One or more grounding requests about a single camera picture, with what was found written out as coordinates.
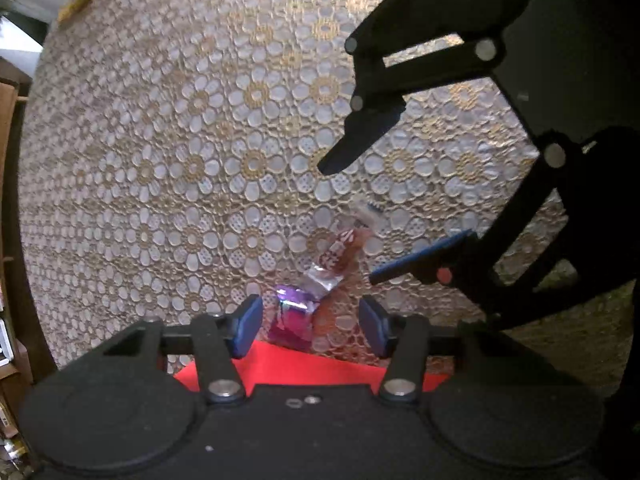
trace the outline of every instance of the lace tablecloth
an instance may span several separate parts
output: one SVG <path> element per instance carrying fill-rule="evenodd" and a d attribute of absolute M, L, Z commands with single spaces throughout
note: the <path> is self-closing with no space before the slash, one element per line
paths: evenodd
<path fill-rule="evenodd" d="M 488 79 L 415 94 L 344 172 L 316 164 L 342 134 L 354 79 L 344 40 L 381 0 L 93 0 L 50 33 L 20 146 L 20 224 L 38 314 L 58 364 L 144 314 L 188 324 L 295 283 L 363 192 L 387 222 L 314 326 L 319 354 L 377 363 L 357 299 L 455 324 L 455 290 L 366 273 L 495 218 L 537 152 Z M 426 52 L 459 41 L 447 37 Z M 499 265 L 513 279 L 563 225 L 551 196 Z M 593 383 L 620 376 L 625 287 L 515 331 Z M 188 356 L 171 356 L 176 370 Z"/>

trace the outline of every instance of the shiny purple candy wrapper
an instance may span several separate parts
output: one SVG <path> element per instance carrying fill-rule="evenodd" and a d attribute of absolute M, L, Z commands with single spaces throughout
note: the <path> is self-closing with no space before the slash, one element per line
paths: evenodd
<path fill-rule="evenodd" d="M 320 302 L 305 290 L 277 285 L 278 310 L 269 329 L 269 341 L 307 352 L 311 348 L 312 316 Z"/>

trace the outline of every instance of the red sheet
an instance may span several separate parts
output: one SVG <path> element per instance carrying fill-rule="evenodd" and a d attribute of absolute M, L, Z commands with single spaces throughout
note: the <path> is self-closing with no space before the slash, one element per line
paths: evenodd
<path fill-rule="evenodd" d="M 234 360 L 247 394 L 256 384 L 370 384 L 377 392 L 384 368 L 338 361 L 255 341 L 244 359 Z M 198 390 L 194 363 L 175 375 L 188 389 Z M 422 388 L 431 391 L 446 375 L 425 375 Z"/>

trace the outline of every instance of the robotic arm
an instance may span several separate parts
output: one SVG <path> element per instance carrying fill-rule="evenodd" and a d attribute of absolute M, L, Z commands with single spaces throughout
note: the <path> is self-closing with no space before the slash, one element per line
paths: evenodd
<path fill-rule="evenodd" d="M 586 386 L 500 332 L 560 312 L 638 276 L 633 196 L 640 120 L 638 0 L 384 0 L 351 34 L 356 87 L 344 137 L 320 162 L 343 170 L 388 132 L 402 96 L 480 76 L 500 87 L 540 151 L 488 232 L 463 232 L 375 270 L 455 286 L 485 323 L 432 326 L 360 300 L 374 352 L 390 357 L 368 386 L 258 386 L 247 397 L 230 359 L 248 351 L 262 302 L 189 327 L 147 319 L 43 381 L 21 427 L 38 480 L 82 478 L 604 479 L 640 472 L 640 343 L 620 390 Z M 387 67 L 384 57 L 449 33 L 463 44 Z M 493 266 L 557 189 L 569 220 L 513 285 Z M 578 279 L 543 288 L 566 259 Z M 634 304 L 640 304 L 636 285 Z M 162 369 L 193 353 L 200 393 Z M 420 390 L 429 355 L 456 373 Z"/>

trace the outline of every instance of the silver screw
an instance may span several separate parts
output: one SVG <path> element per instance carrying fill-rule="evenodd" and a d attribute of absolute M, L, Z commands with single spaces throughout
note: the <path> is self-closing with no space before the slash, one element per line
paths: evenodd
<path fill-rule="evenodd" d="M 360 97 L 359 95 L 354 95 L 351 98 L 351 110 L 353 110 L 354 112 L 359 112 L 360 110 L 362 110 L 363 106 L 364 101 L 362 97 Z"/>
<path fill-rule="evenodd" d="M 482 61 L 491 61 L 498 54 L 493 40 L 485 39 L 476 43 L 476 56 Z"/>
<path fill-rule="evenodd" d="M 305 402 L 307 404 L 320 404 L 322 402 L 322 398 L 317 395 L 308 395 L 305 397 Z"/>
<path fill-rule="evenodd" d="M 347 41 L 344 42 L 344 49 L 348 54 L 353 54 L 358 47 L 358 42 L 355 38 L 347 38 Z"/>
<path fill-rule="evenodd" d="M 396 397 L 404 397 L 415 391 L 415 383 L 406 379 L 391 379 L 385 383 L 385 390 Z"/>
<path fill-rule="evenodd" d="M 553 142 L 545 148 L 545 162 L 555 170 L 564 166 L 566 153 L 560 144 Z"/>
<path fill-rule="evenodd" d="M 290 408 L 293 408 L 294 410 L 298 410 L 302 408 L 302 405 L 304 404 L 304 402 L 302 402 L 300 399 L 287 399 L 285 401 L 285 404 Z"/>
<path fill-rule="evenodd" d="M 209 383 L 209 391 L 217 397 L 233 397 L 240 388 L 240 384 L 231 379 L 218 379 Z"/>

